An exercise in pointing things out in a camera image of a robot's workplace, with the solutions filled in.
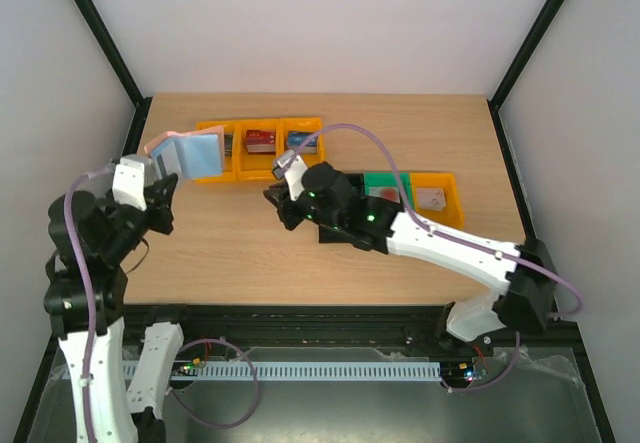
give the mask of black metal frame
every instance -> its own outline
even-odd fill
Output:
[[[140,144],[142,131],[151,107],[151,97],[143,97],[138,89],[93,2],[91,0],[74,1],[136,108],[123,148],[123,154],[135,153]],[[522,225],[525,233],[530,236],[535,236],[535,230],[504,126],[500,120],[499,110],[563,2],[564,0],[546,0],[493,98],[487,102]],[[139,342],[144,328],[144,319],[149,310],[149,306],[128,306],[126,308],[125,343],[137,344]],[[419,354],[419,348],[406,344],[406,337],[414,332],[420,332],[421,329],[432,328],[441,310],[440,306],[195,306],[191,307],[191,324],[185,329],[185,336],[190,339],[199,338],[203,334],[224,335],[241,346],[291,346],[296,343],[300,346],[306,346],[309,344],[303,343],[303,340],[307,342],[319,341],[319,344],[323,346],[340,346],[342,342],[348,342],[349,346],[358,343],[361,343],[362,346],[371,346],[370,342],[375,341],[375,346],[378,347],[403,348],[408,354]],[[513,334],[509,331],[501,331],[494,335],[493,340],[494,344],[498,346],[510,346],[513,343]],[[573,349],[580,374],[586,384],[587,395],[600,436],[605,442],[615,441],[578,326],[571,322],[552,322],[543,336],[527,337],[526,343],[529,346],[570,347]],[[15,443],[26,442],[28,439],[56,348],[57,341],[51,338],[20,421],[14,439]]]

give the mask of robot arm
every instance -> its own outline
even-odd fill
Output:
[[[145,332],[139,366],[125,389],[122,365],[124,293],[127,276],[120,264],[147,231],[170,234],[175,174],[156,179],[151,160],[122,158],[115,167],[111,190],[97,199],[77,191],[72,208],[83,254],[91,274],[95,301],[87,301],[79,268],[67,234],[64,197],[49,208],[49,235],[57,253],[47,263],[50,286],[44,306],[58,338],[73,391],[77,440],[89,440],[85,424],[89,386],[93,430],[99,442],[165,441],[162,404],[176,354],[183,343],[182,308],[155,315]],[[91,355],[91,378],[81,375],[88,338],[87,306],[96,307],[96,337]]]
[[[516,245],[493,241],[418,217],[432,230],[425,231],[401,204],[357,194],[347,175],[326,162],[307,168],[297,156],[285,170],[293,155],[288,151],[276,159],[274,174],[286,181],[264,192],[285,228],[293,230],[309,220],[358,249],[418,258],[482,283],[488,294],[445,308],[446,331],[459,341],[470,342],[505,326],[529,334],[544,331],[555,283],[503,258],[529,259],[552,269],[541,242],[527,240]],[[476,243],[495,252],[482,253],[456,241]]]

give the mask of red box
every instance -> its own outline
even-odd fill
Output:
[[[273,153],[276,152],[275,130],[247,130],[245,139],[247,153]]]

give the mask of white wall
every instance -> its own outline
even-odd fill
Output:
[[[95,0],[143,93],[491,94],[544,0]]]
[[[620,442],[638,441],[640,0],[567,0],[502,112]],[[568,298],[563,307],[570,307]]]
[[[72,0],[0,0],[0,441],[51,333],[47,208],[122,148],[133,107]]]

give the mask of wooden table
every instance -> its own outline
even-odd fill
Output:
[[[453,172],[466,231],[523,241],[483,96],[158,94],[140,148],[159,133],[193,130],[202,120],[282,116],[320,116],[325,125],[355,123],[382,139],[400,170]],[[328,161],[340,170],[388,170],[362,135],[329,133],[326,146]],[[180,187],[173,204],[175,230],[169,237],[148,235],[151,251],[130,275],[127,303],[420,305],[485,291],[423,261],[320,245],[312,224],[286,231],[262,196],[269,184]]]

